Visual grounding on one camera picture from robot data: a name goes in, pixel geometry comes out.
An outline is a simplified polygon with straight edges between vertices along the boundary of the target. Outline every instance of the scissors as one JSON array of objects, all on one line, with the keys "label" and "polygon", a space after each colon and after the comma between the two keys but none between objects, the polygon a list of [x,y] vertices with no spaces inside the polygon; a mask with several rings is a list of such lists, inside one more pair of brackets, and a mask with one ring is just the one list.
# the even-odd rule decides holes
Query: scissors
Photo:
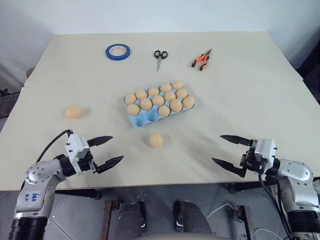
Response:
[{"label": "scissors", "polygon": [[194,67],[196,66],[196,63],[197,63],[197,62],[203,61],[203,64],[200,66],[199,70],[202,71],[203,69],[205,69],[206,66],[207,66],[207,61],[208,61],[209,58],[210,58],[209,55],[210,55],[210,53],[211,53],[211,50],[212,50],[212,48],[211,48],[209,51],[207,51],[206,53],[201,54],[200,57],[198,57],[196,60],[193,61],[191,67],[194,68]]},{"label": "scissors", "polygon": [[166,51],[160,52],[159,50],[157,50],[153,55],[156,59],[158,59],[156,64],[156,71],[159,71],[161,60],[166,59],[168,57],[168,53]]}]

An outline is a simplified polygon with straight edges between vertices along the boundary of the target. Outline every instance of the blue tape roll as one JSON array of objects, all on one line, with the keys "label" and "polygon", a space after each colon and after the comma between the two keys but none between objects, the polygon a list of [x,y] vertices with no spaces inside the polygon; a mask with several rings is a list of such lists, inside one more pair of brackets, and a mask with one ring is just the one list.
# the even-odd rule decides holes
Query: blue tape roll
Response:
[{"label": "blue tape roll", "polygon": [[[112,55],[110,52],[115,49],[115,48],[122,48],[122,49],[125,49],[125,53],[120,55],[120,56],[115,56],[115,55]],[[105,54],[106,56],[111,59],[111,60],[115,60],[115,61],[119,61],[119,60],[123,60],[123,59],[126,59],[127,57],[129,57],[130,55],[130,48],[125,45],[125,44],[113,44],[113,45],[110,45],[106,48],[105,50]]]}]

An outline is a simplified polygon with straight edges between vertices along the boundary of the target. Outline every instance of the orange pliers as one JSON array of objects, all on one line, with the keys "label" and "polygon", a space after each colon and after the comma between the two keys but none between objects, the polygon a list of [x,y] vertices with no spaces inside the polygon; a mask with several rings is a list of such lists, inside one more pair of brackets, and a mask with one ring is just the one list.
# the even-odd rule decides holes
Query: orange pliers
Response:
[{"label": "orange pliers", "polygon": [[196,66],[197,62],[204,61],[204,63],[200,66],[199,70],[202,71],[203,69],[205,69],[206,66],[207,66],[207,61],[210,58],[209,55],[211,53],[211,50],[212,50],[212,48],[209,51],[207,51],[206,53],[201,54],[200,57],[198,57],[196,60],[194,60],[194,62],[192,63],[191,67],[194,68]]}]

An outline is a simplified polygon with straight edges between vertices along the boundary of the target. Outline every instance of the blue egg carton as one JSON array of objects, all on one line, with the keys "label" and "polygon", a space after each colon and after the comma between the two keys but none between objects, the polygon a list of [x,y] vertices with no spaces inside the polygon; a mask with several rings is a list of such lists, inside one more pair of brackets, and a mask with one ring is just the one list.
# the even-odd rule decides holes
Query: blue egg carton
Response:
[{"label": "blue egg carton", "polygon": [[[159,95],[162,96],[163,98],[165,98],[165,92],[160,91],[160,85],[157,85],[157,86],[155,86],[155,87],[159,89]],[[145,88],[144,90],[145,90],[145,92],[148,94],[149,88]],[[176,91],[177,91],[177,90],[176,90],[176,89],[173,89],[173,88],[172,88],[172,90],[171,90],[171,92],[173,92],[174,94],[176,94]],[[152,98],[153,98],[153,96],[149,96],[149,95],[148,95],[148,99],[149,99],[151,102],[152,102]],[[151,108],[149,111],[147,111],[147,110],[144,110],[144,109],[141,108],[141,106],[140,106],[140,100],[137,99],[137,100],[134,102],[134,104],[136,104],[136,105],[138,105],[138,106],[140,107],[140,112],[139,112],[139,114],[138,114],[137,116],[134,116],[134,115],[130,115],[130,114],[129,114],[129,118],[130,118],[130,120],[131,120],[131,122],[132,122],[132,125],[133,125],[135,128],[140,128],[140,127],[143,127],[144,125],[146,125],[146,124],[148,124],[148,123],[154,123],[154,122],[158,121],[159,119],[166,119],[166,118],[169,118],[169,117],[172,116],[172,115],[179,114],[179,112],[177,113],[177,112],[174,112],[174,111],[170,111],[169,116],[164,117],[164,116],[159,115],[159,113],[158,113],[158,108],[159,108],[160,106],[158,106],[158,105],[155,105],[155,104],[154,104],[154,105],[152,106],[152,108]],[[164,102],[164,105],[167,106],[167,107],[169,107],[169,109],[170,109],[170,102],[169,102],[169,101],[165,101],[165,102]],[[190,110],[190,109],[188,109],[188,108],[186,108],[186,107],[183,107],[180,113],[182,113],[182,112],[184,112],[184,111],[187,111],[187,110]]]}]

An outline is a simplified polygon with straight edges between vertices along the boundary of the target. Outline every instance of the egg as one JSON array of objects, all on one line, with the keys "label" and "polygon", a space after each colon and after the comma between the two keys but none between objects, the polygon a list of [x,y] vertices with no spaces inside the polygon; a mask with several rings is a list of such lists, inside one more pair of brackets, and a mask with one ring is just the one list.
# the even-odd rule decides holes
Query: egg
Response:
[{"label": "egg", "polygon": [[160,133],[153,133],[149,138],[150,144],[154,148],[161,148],[164,144],[164,138]]},{"label": "egg", "polygon": [[155,95],[152,98],[152,103],[158,106],[162,106],[165,103],[165,100],[162,96],[160,95]]},{"label": "egg", "polygon": [[64,115],[68,119],[76,119],[79,118],[82,114],[82,108],[79,106],[69,106],[65,109]]},{"label": "egg", "polygon": [[148,98],[142,98],[140,106],[142,109],[149,111],[152,108],[152,102]]},{"label": "egg", "polygon": [[134,95],[133,93],[128,94],[127,96],[125,96],[124,98],[124,102],[125,104],[129,105],[129,104],[134,104],[136,102],[137,98],[136,95]]},{"label": "egg", "polygon": [[167,91],[167,92],[164,94],[164,99],[165,99],[166,101],[171,102],[172,100],[176,99],[176,95],[175,95],[172,91]]},{"label": "egg", "polygon": [[175,95],[176,95],[177,98],[182,98],[182,99],[184,99],[184,98],[188,95],[188,93],[187,93],[186,90],[184,90],[183,88],[181,88],[181,89],[178,89],[178,90],[176,91]]},{"label": "egg", "polygon": [[182,89],[182,87],[184,86],[184,84],[182,83],[182,81],[178,80],[175,81],[174,83],[172,83],[172,88],[173,89]]},{"label": "egg", "polygon": [[149,96],[154,96],[159,94],[159,89],[156,87],[150,87],[148,91]]},{"label": "egg", "polygon": [[160,106],[158,109],[158,114],[166,118],[170,115],[170,108],[165,105]]},{"label": "egg", "polygon": [[130,104],[128,105],[126,110],[128,111],[128,114],[137,116],[138,113],[140,112],[140,107],[138,107],[135,104]]},{"label": "egg", "polygon": [[187,109],[191,109],[195,105],[195,99],[192,96],[187,96],[182,101],[182,106]]},{"label": "egg", "polygon": [[161,92],[170,92],[172,89],[171,84],[170,83],[165,83],[161,86],[160,90]]},{"label": "egg", "polygon": [[182,103],[179,99],[175,99],[170,103],[170,109],[176,113],[180,113],[182,110]]},{"label": "egg", "polygon": [[136,92],[135,92],[135,96],[136,96],[136,99],[139,99],[139,100],[148,97],[146,91],[145,91],[145,90],[142,90],[142,89],[136,91]]}]

